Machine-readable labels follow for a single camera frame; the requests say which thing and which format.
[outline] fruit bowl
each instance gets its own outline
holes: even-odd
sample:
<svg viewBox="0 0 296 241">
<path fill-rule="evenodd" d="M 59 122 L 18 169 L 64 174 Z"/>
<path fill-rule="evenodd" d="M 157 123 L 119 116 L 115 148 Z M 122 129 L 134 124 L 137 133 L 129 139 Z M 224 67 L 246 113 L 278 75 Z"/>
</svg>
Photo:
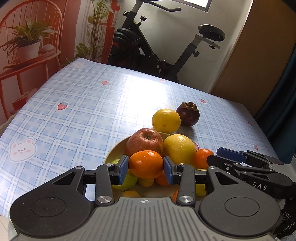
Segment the fruit bowl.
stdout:
<svg viewBox="0 0 296 241">
<path fill-rule="evenodd" d="M 165 140 L 170 134 L 159 132 L 162 139 Z M 126 143 L 130 137 L 127 137 L 117 143 L 111 151 L 109 151 L 108 155 L 106 156 L 104 163 L 111 163 L 115 159 L 119 159 L 124 155 L 124 149 Z M 142 187 L 138 183 L 130 188 L 130 190 L 135 190 L 140 197 L 171 197 L 174 192 L 179 188 L 179 185 L 168 185 L 168 186 L 161 186 L 154 182 L 151 187 Z M 117 199 L 123 191 L 112 189 L 115 199 Z"/>
</svg>

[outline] printed wall mural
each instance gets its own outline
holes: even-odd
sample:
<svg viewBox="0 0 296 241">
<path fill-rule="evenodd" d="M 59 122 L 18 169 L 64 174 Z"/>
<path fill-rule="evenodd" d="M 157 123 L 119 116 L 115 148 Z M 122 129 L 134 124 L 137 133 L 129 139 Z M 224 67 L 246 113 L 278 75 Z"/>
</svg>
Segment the printed wall mural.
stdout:
<svg viewBox="0 0 296 241">
<path fill-rule="evenodd" d="M 120 0 L 10 0 L 0 9 L 0 124 L 54 73 L 107 63 Z"/>
</svg>

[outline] screw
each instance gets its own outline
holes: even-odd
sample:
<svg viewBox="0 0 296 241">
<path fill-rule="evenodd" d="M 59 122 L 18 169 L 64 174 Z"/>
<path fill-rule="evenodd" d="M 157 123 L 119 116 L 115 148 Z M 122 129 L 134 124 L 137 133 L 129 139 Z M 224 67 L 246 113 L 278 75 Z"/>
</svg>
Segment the screw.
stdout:
<svg viewBox="0 0 296 241">
<path fill-rule="evenodd" d="M 99 196 L 97 200 L 100 203 L 109 203 L 112 201 L 112 198 L 110 196 Z"/>
<path fill-rule="evenodd" d="M 193 201 L 193 197 L 184 195 L 184 196 L 179 197 L 179 201 L 182 203 L 189 203 L 189 202 Z"/>
</svg>

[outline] white wall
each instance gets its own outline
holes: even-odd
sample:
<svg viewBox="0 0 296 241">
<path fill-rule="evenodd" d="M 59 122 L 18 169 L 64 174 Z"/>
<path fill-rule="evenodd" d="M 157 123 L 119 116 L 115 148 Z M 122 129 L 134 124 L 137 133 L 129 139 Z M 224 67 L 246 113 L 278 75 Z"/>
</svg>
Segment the white wall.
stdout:
<svg viewBox="0 0 296 241">
<path fill-rule="evenodd" d="M 210 90 L 213 87 L 216 79 L 218 78 L 221 70 L 223 69 L 224 65 L 226 64 L 226 61 L 228 60 L 228 57 L 232 51 L 232 48 L 235 45 L 235 43 L 241 33 L 241 30 L 243 29 L 244 24 L 247 20 L 252 3 L 253 3 L 253 0 L 245 0 L 240 17 L 237 21 L 235 28 L 233 29 L 232 34 L 230 35 L 228 45 L 223 50 L 223 53 L 221 54 L 215 68 L 213 69 L 213 72 L 209 78 L 208 83 L 205 86 L 204 91 L 210 92 Z"/>
<path fill-rule="evenodd" d="M 250 0 L 212 0 L 208 13 L 196 8 L 170 1 L 157 1 L 167 8 L 181 7 L 179 12 L 166 12 L 150 4 L 143 4 L 135 20 L 141 15 L 148 19 L 142 23 L 141 30 L 158 57 L 174 64 L 187 45 L 198 33 L 200 24 L 211 24 L 225 32 L 226 38 L 218 45 L 221 49 L 213 50 L 205 42 L 201 42 L 197 50 L 200 55 L 189 58 L 178 74 L 179 81 L 183 85 L 205 91 L 214 68 L 221 55 L 229 44 L 230 37 L 238 23 L 245 1 Z M 125 17 L 123 13 L 130 11 L 135 0 L 123 0 L 116 28 L 122 26 Z"/>
</svg>

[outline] blue gripper pad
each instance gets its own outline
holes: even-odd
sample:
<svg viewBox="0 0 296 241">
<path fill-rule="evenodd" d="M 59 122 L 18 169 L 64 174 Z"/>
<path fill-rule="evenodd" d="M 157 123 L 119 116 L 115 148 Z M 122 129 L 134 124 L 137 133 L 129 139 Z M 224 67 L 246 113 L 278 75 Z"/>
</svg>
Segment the blue gripper pad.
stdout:
<svg viewBox="0 0 296 241">
<path fill-rule="evenodd" d="M 247 161 L 247 158 L 243 155 L 243 153 L 239 151 L 234 151 L 230 149 L 226 149 L 224 147 L 220 147 L 217 150 L 217 156 L 224 157 L 233 161 L 238 162 L 245 162 Z"/>
<path fill-rule="evenodd" d="M 129 160 L 128 156 L 123 155 L 118 162 L 118 164 L 119 164 L 119 175 L 118 175 L 119 185 L 123 184 L 126 174 L 128 172 L 128 160 Z"/>
<path fill-rule="evenodd" d="M 163 158 L 163 171 L 165 173 L 165 177 L 167 178 L 168 184 L 173 184 L 173 174 L 172 174 L 172 166 L 166 157 Z"/>
</svg>

